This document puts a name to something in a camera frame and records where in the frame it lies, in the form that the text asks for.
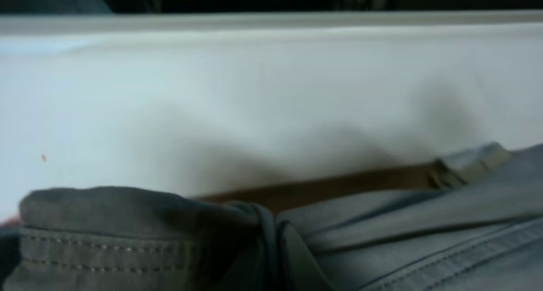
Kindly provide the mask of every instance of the garment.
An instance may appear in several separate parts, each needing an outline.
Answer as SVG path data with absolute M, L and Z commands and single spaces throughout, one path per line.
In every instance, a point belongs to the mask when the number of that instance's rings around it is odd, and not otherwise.
M 21 262 L 3 287 L 533 290 L 542 166 L 537 146 L 459 189 L 361 193 L 277 218 L 127 187 L 37 191 L 21 202 Z

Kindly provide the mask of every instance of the white surface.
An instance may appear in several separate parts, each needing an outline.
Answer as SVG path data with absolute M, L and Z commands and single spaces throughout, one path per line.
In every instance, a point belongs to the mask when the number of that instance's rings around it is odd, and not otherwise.
M 0 217 L 37 188 L 195 196 L 543 141 L 541 13 L 220 19 L 0 19 Z

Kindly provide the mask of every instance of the stitching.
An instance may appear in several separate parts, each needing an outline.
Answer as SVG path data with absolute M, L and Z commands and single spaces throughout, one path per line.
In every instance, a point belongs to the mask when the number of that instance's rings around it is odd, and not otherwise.
M 66 240 L 66 239 L 61 239 L 61 238 L 35 237 L 35 236 L 27 236 L 27 235 L 23 235 L 21 237 L 29 239 L 29 240 L 33 240 L 33 241 L 63 243 L 63 244 L 78 245 L 78 246 L 89 246 L 95 249 L 112 249 L 116 251 L 125 251 L 125 252 L 160 253 L 160 252 L 170 252 L 175 249 L 179 249 L 179 248 L 172 248 L 172 247 L 161 247 L 161 248 L 121 247 L 118 245 L 96 244 L 96 243 L 87 243 L 83 241 Z M 198 248 L 192 245 L 190 246 L 190 250 L 194 251 L 196 249 Z
M 503 255 L 506 255 L 506 254 L 511 253 L 511 252 L 513 252 L 513 251 L 516 251 L 516 250 L 518 250 L 518 249 L 522 249 L 523 247 L 525 247 L 525 246 L 527 246 L 527 245 L 529 245 L 529 244 L 532 244 L 532 243 L 534 243 L 534 242 L 536 242 L 536 241 L 538 241 L 538 240 L 541 240 L 541 236 L 539 236 L 539 237 L 536 238 L 536 239 L 532 239 L 531 241 L 528 241 L 527 243 L 523 243 L 523 244 L 517 246 L 517 247 L 514 248 L 514 249 L 510 249 L 510 250 L 508 250 L 508 251 L 501 252 L 501 253 L 499 253 L 498 255 L 491 256 L 491 257 L 489 257 L 489 258 L 487 258 L 487 259 L 485 259 L 485 260 L 481 260 L 480 262 L 477 262 L 477 263 L 475 263 L 475 264 L 473 264 L 473 265 L 471 265 L 471 266 L 468 266 L 468 267 L 464 268 L 463 270 L 458 271 L 458 272 L 454 273 L 453 275 L 450 275 L 450 276 L 448 276 L 448 277 L 445 277 L 445 278 L 439 280 L 438 282 L 436 282 L 436 283 L 434 283 L 434 284 L 432 284 L 432 285 L 426 287 L 425 289 L 423 289 L 423 291 L 430 291 L 430 290 L 432 290 L 432 289 L 435 289 L 435 288 L 437 288 L 439 285 L 442 285 L 443 283 L 446 283 L 446 282 L 450 281 L 451 279 L 454 279 L 454 278 L 456 278 L 456 277 L 458 277 L 458 276 L 460 276 L 460 275 L 462 275 L 462 274 L 465 274 L 465 273 L 468 272 L 468 271 L 474 270 L 474 269 L 477 268 L 477 267 L 483 266 L 484 264 L 486 264 L 486 263 L 488 263 L 488 262 L 490 262 L 490 261 L 492 261 L 492 260 L 494 260 L 494 259 L 496 259 L 496 258 L 502 257 Z
M 156 272 L 165 272 L 165 271 L 179 271 L 184 269 L 183 265 L 176 266 L 160 266 L 153 268 L 121 268 L 121 267 L 96 267 L 96 266 L 82 266 L 82 265 L 69 265 L 56 261 L 45 261 L 45 260 L 35 260 L 31 258 L 24 258 L 26 262 L 43 265 L 43 266 L 57 266 L 71 270 L 81 270 L 81 271 L 93 271 L 93 272 L 128 272 L 136 274 L 144 273 L 156 273 Z
M 516 231 L 516 232 L 521 232 L 521 231 L 526 230 L 526 229 L 528 229 L 528 228 L 531 228 L 531 227 L 525 227 L 525 228 L 521 229 L 520 231 Z M 420 268 L 417 268 L 417 269 L 415 269 L 415 270 L 412 270 L 412 271 L 406 273 L 405 275 L 403 275 L 403 276 L 401 276 L 401 277 L 398 277 L 398 278 L 396 278 L 396 279 L 394 279 L 394 280 L 392 280 L 392 281 L 390 281 L 390 282 L 388 282 L 388 283 L 385 283 L 384 285 L 381 285 L 381 286 L 379 286 L 379 287 L 377 287 L 377 288 L 372 289 L 372 291 L 378 291 L 378 290 L 383 290 L 383 289 L 385 289 L 385 288 L 388 288 L 388 287 L 390 287 L 390 285 L 392 285 L 392 284 L 394 284 L 394 283 L 397 283 L 397 282 L 400 282 L 400 281 L 402 281 L 402 280 L 408 278 L 409 276 L 411 276 L 411 275 L 413 275 L 413 274 L 416 274 L 416 273 L 418 273 L 418 272 L 420 272 L 420 271 L 423 271 L 423 270 L 425 270 L 425 269 L 428 269 L 428 268 L 431 267 L 431 266 L 435 266 L 436 264 L 438 264 L 438 263 L 440 263 L 440 262 L 442 262 L 442 261 L 449 260 L 450 258 L 453 258 L 453 257 L 456 257 L 456 256 L 461 255 L 461 254 L 463 254 L 463 253 L 466 253 L 466 252 L 469 251 L 470 249 L 475 249 L 475 248 L 477 248 L 477 247 L 479 247 L 479 246 L 486 245 L 487 243 L 491 243 L 491 242 L 493 242 L 493 241 L 496 241 L 497 239 L 500 239 L 500 238 L 504 238 L 504 237 L 510 236 L 512 233 L 516 233 L 516 232 L 509 232 L 509 233 L 507 233 L 507 234 L 505 234 L 505 235 L 502 235 L 502 236 L 500 236 L 500 237 L 498 237 L 498 238 L 491 238 L 491 239 L 488 239 L 488 240 L 483 241 L 482 243 L 476 243 L 475 245 L 469 246 L 469 247 L 467 247 L 467 248 L 465 248 L 465 249 L 463 249 L 463 250 L 460 250 L 460 251 L 458 251 L 458 252 L 456 252 L 456 253 L 453 253 L 453 254 L 451 254 L 451 255 L 447 255 L 447 256 L 445 256 L 445 257 L 443 257 L 443 258 L 440 258 L 440 259 L 438 259 L 438 260 L 434 260 L 434 261 L 432 261 L 431 263 L 427 264 L 426 266 L 422 266 L 422 267 L 420 267 Z

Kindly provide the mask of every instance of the stitched seam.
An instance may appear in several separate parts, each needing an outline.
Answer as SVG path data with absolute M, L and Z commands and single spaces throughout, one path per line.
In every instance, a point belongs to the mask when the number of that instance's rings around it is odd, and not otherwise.
M 543 225 L 543 223 L 537 224 L 537 225 L 532 226 L 532 227 L 525 227 L 525 228 L 523 228 L 523 229 L 521 229 L 521 230 L 519 230 L 519 231 L 516 231 L 516 232 L 509 232 L 509 233 L 507 233 L 507 234 L 505 234 L 505 235 L 502 235 L 502 236 L 500 236 L 500 237 L 498 237 L 498 238 L 491 238 L 491 239 L 485 240 L 485 241 L 483 241 L 482 243 L 476 243 L 476 244 L 474 244 L 474 245 L 472 245 L 472 246 L 469 246 L 469 247 L 467 247 L 467 248 L 465 248 L 465 249 L 463 249 L 463 250 L 460 250 L 460 251 L 458 251 L 458 252 L 456 252 L 456 253 L 453 253 L 453 254 L 451 254 L 451 255 L 444 256 L 444 257 L 442 257 L 442 258 L 440 258 L 440 259 L 438 259 L 438 260 L 434 260 L 434 261 L 432 261 L 431 263 L 427 264 L 426 266 L 422 266 L 422 267 L 420 267 L 420 268 L 417 268 L 417 269 L 414 269 L 414 270 L 412 270 L 412 271 L 409 271 L 408 273 L 406 273 L 405 275 L 403 275 L 403 276 L 401 276 L 401 277 L 398 277 L 398 278 L 396 278 L 396 279 L 394 279 L 394 280 L 392 280 L 392 281 L 390 281 L 390 282 L 388 282 L 388 283 L 385 283 L 385 284 L 382 285 L 382 286 L 379 286 L 379 287 L 376 287 L 376 288 L 372 289 L 372 291 L 378 291 L 378 290 L 383 290 L 383 289 L 385 289 L 385 288 L 388 288 L 388 287 L 390 287 L 391 285 L 393 285 L 394 283 L 400 282 L 400 281 L 402 281 L 402 280 L 404 280 L 404 279 L 406 279 L 406 278 L 408 278 L 408 277 L 410 277 L 410 276 L 412 276 L 412 275 L 414 275 L 414 274 L 416 274 L 416 273 L 418 273 L 418 272 L 420 272 L 420 271 L 424 271 L 425 269 L 428 269 L 428 268 L 431 267 L 431 266 L 435 266 L 436 264 L 438 264 L 438 263 L 440 263 L 440 262 L 442 262 L 442 261 L 449 260 L 450 258 L 454 258 L 454 257 L 456 257 L 456 256 L 458 256 L 458 255 L 464 254 L 464 253 L 466 253 L 467 251 L 469 251 L 470 249 L 478 248 L 478 247 L 480 247 L 480 246 L 483 246 L 483 245 L 486 245 L 486 244 L 488 244 L 488 243 L 494 242 L 494 241 L 496 241 L 496 240 L 498 240 L 498 239 L 501 239 L 501 238 L 504 238 L 504 237 L 511 236 L 511 234 L 518 233 L 518 232 L 524 231 L 524 230 L 526 230 L 526 229 L 533 228 L 533 227 L 538 227 L 538 226 L 541 226 L 541 225 Z
M 65 269 L 71 270 L 80 270 L 80 271 L 94 271 L 94 272 L 128 272 L 136 274 L 144 273 L 156 273 L 156 272 L 165 272 L 165 271 L 179 271 L 186 268 L 183 265 L 175 266 L 159 266 L 159 267 L 149 267 L 149 268 L 131 268 L 131 267 L 99 267 L 99 266 L 83 266 L 83 265 L 70 265 L 57 261 L 46 261 L 46 260 L 35 260 L 31 258 L 24 258 L 25 262 L 30 262 L 33 264 L 38 264 L 42 266 L 57 266 Z
M 440 286 L 440 285 L 442 285 L 442 284 L 444 284 L 444 283 L 447 283 L 448 281 L 450 281 L 450 280 L 452 280 L 452 279 L 455 279 L 455 278 L 461 276 L 462 274 L 465 274 L 465 273 L 467 273 L 467 272 L 469 272 L 469 271 L 471 271 L 471 270 L 474 270 L 474 269 L 476 269 L 476 268 L 478 268 L 478 267 L 480 267 L 480 266 L 483 266 L 484 264 L 486 264 L 486 263 L 488 263 L 488 262 L 490 262 L 490 261 L 492 261 L 492 260 L 494 260 L 494 259 L 496 259 L 496 258 L 500 258 L 500 257 L 502 257 L 502 256 L 504 256 L 504 255 L 507 255 L 507 254 L 509 254 L 509 253 L 511 253 L 511 252 L 514 252 L 514 251 L 516 251 L 516 250 L 518 250 L 518 249 L 522 249 L 523 247 L 525 247 L 525 246 L 527 246 L 527 245 L 529 245 L 529 244 L 532 244 L 532 243 L 534 243 L 534 242 L 537 242 L 537 241 L 541 240 L 541 238 L 543 238 L 543 237 L 542 237 L 542 236 L 539 236 L 538 238 L 532 239 L 531 241 L 528 241 L 527 243 L 523 243 L 523 244 L 517 246 L 517 247 L 514 248 L 514 249 L 510 249 L 510 250 L 508 250 L 508 251 L 501 252 L 501 253 L 499 253 L 498 255 L 491 256 L 491 257 L 489 257 L 489 258 L 487 258 L 487 259 L 485 259 L 485 260 L 481 260 L 480 262 L 477 262 L 477 263 L 475 263 L 475 264 L 473 264 L 473 265 L 471 265 L 471 266 L 468 266 L 468 267 L 466 267 L 466 268 L 464 268 L 464 269 L 462 269 L 462 270 L 460 270 L 460 271 L 458 271 L 458 272 L 456 272 L 456 273 L 454 273 L 454 274 L 452 274 L 452 275 L 450 275 L 450 276 L 448 276 L 448 277 L 442 278 L 442 279 L 439 280 L 438 282 L 436 282 L 436 283 L 434 283 L 434 284 L 432 284 L 432 285 L 430 285 L 430 286 L 424 288 L 423 291 L 430 291 L 430 290 L 432 290 L 432 289 L 435 289 L 435 288 L 437 288 L 438 286 Z
M 83 242 L 83 241 L 66 240 L 66 239 L 61 239 L 61 238 L 35 237 L 35 236 L 27 236 L 27 235 L 23 235 L 21 237 L 29 239 L 29 240 L 33 240 L 33 241 L 62 243 L 62 244 L 77 245 L 77 246 L 88 246 L 95 249 L 112 249 L 116 251 L 125 251 L 125 252 L 160 253 L 160 252 L 169 252 L 169 251 L 179 249 L 179 248 L 172 248 L 172 247 L 162 247 L 162 248 L 121 247 L 119 245 L 97 244 L 97 243 L 88 243 L 88 242 Z M 190 250 L 194 251 L 196 249 L 198 248 L 195 248 L 192 245 L 190 246 Z

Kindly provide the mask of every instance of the gray pants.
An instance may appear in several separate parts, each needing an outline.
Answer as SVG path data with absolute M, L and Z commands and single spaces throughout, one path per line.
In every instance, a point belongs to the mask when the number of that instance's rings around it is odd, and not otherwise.
M 538 146 L 458 190 L 363 193 L 278 218 L 135 188 L 37 191 L 20 205 L 20 260 L 3 286 L 534 290 L 543 285 L 541 167 Z

